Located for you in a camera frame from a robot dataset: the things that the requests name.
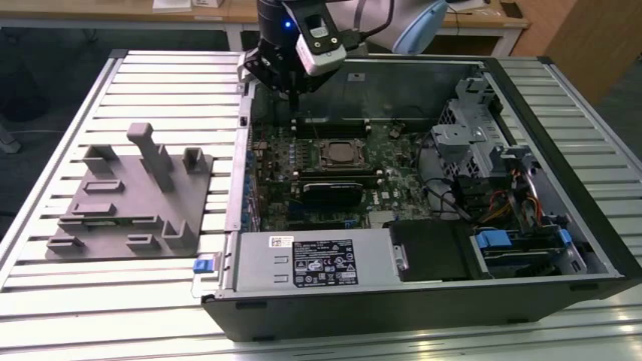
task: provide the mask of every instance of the warning label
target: warning label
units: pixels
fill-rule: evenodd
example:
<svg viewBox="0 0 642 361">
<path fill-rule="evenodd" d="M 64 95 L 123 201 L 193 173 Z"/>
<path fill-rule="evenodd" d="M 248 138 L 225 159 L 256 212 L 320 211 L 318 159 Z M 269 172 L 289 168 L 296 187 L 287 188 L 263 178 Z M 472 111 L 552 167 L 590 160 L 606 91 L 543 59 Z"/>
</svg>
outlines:
<svg viewBox="0 0 642 361">
<path fill-rule="evenodd" d="M 293 285 L 359 284 L 352 240 L 292 242 Z"/>
</svg>

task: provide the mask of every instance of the gray floor carpet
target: gray floor carpet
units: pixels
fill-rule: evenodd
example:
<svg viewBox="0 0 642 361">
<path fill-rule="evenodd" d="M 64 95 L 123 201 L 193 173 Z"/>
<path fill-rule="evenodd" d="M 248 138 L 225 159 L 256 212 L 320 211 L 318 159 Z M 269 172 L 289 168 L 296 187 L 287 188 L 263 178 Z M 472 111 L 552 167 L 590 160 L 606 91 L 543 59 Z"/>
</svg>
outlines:
<svg viewBox="0 0 642 361">
<path fill-rule="evenodd" d="M 51 103 L 47 114 L 36 120 L 4 122 L 11 132 L 67 129 L 112 49 L 227 50 L 220 32 L 100 30 L 93 43 L 77 29 L 8 29 L 7 35 L 11 39 L 0 35 L 0 58 L 20 58 Z M 244 38 L 245 44 L 252 41 L 251 35 Z M 637 63 L 596 108 L 637 156 L 642 156 L 641 83 L 642 64 Z M 20 209 L 61 133 L 19 133 L 15 137 L 23 144 L 21 152 L 0 152 L 0 214 Z M 11 218 L 0 215 L 0 236 L 9 224 Z"/>
</svg>

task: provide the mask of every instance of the blue connector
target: blue connector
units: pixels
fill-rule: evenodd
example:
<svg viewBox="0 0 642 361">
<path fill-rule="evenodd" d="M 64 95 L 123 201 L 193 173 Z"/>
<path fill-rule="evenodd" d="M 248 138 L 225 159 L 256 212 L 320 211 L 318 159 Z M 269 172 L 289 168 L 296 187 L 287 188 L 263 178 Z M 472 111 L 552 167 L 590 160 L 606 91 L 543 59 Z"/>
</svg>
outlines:
<svg viewBox="0 0 642 361">
<path fill-rule="evenodd" d="M 355 224 L 358 224 L 358 220 L 346 220 L 346 229 L 352 229 Z"/>
<path fill-rule="evenodd" d="M 192 271 L 195 275 L 213 273 L 213 259 L 197 259 L 193 261 Z"/>
<path fill-rule="evenodd" d="M 512 245 L 508 233 L 502 230 L 496 231 L 480 231 L 474 237 L 478 241 L 479 248 L 487 247 L 510 247 Z"/>
<path fill-rule="evenodd" d="M 559 234 L 559 237 L 562 238 L 563 245 L 566 246 L 570 245 L 572 242 L 571 233 L 568 233 L 566 229 L 560 229 L 558 234 Z"/>
</svg>

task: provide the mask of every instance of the metal slotted table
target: metal slotted table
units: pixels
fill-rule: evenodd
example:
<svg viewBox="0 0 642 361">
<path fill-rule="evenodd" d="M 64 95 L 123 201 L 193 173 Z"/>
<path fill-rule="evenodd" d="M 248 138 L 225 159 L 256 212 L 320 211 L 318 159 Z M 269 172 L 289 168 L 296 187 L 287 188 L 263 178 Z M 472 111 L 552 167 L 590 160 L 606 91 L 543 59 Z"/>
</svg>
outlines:
<svg viewBox="0 0 642 361">
<path fill-rule="evenodd" d="M 582 302 L 536 323 L 235 344 L 192 297 L 193 259 L 48 262 L 47 238 L 87 170 L 84 150 L 89 144 L 112 144 L 117 154 L 135 152 L 125 132 L 140 118 L 152 124 L 153 139 L 168 145 L 169 153 L 201 147 L 215 157 L 200 253 L 220 251 L 224 245 L 235 143 L 244 131 L 239 118 L 247 112 L 236 87 L 240 54 L 125 54 L 107 61 L 0 244 L 0 359 L 639 359 L 641 287 Z M 638 159 L 555 66 L 535 59 L 500 63 L 642 259 Z M 524 142 L 515 120 L 504 116 L 515 139 Z"/>
</svg>

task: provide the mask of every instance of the wooden cabinet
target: wooden cabinet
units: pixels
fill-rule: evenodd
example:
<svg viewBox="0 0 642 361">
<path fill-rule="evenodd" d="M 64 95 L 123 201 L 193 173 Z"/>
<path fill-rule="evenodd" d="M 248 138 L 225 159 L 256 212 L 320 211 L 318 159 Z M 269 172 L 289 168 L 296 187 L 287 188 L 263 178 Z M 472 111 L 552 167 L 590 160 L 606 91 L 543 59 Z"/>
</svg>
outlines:
<svg viewBox="0 0 642 361">
<path fill-rule="evenodd" d="M 550 56 L 596 104 L 642 51 L 641 0 L 515 0 L 531 27 L 512 56 Z"/>
</svg>

